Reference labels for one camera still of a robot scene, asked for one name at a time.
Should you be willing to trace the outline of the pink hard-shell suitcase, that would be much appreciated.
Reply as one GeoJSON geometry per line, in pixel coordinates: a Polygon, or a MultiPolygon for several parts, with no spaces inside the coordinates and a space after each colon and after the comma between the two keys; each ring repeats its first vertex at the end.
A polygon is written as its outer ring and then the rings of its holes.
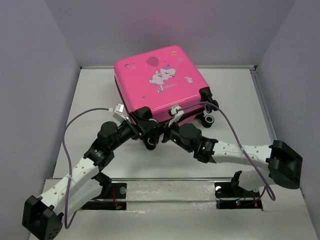
{"type": "Polygon", "coordinates": [[[158,123],[142,133],[148,150],[154,150],[164,126],[172,118],[171,107],[179,105],[179,123],[194,119],[210,128],[213,108],[217,104],[209,84],[180,46],[172,45],[118,60],[114,79],[125,110],[133,122],[148,120],[158,123]]]}

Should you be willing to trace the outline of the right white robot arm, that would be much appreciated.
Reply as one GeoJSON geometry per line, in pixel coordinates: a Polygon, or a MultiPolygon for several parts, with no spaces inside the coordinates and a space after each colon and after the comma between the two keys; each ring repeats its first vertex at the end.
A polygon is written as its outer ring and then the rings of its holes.
{"type": "Polygon", "coordinates": [[[271,185],[290,190],[300,188],[303,158],[284,141],[274,140],[271,145],[238,146],[204,137],[192,123],[172,124],[165,128],[162,141],[172,141],[204,164],[251,166],[252,170],[239,170],[233,175],[230,190],[235,196],[271,185]]]}

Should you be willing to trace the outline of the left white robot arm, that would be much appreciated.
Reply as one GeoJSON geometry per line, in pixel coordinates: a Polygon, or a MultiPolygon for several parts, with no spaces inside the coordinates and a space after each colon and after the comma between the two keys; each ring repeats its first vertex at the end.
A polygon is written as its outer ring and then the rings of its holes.
{"type": "Polygon", "coordinates": [[[39,240],[53,240],[68,229],[77,211],[91,199],[110,194],[112,181],[102,170],[115,157],[114,151],[129,139],[139,139],[158,125],[155,119],[124,119],[120,125],[103,123],[96,140],[68,174],[40,196],[24,203],[22,226],[39,240]]]}

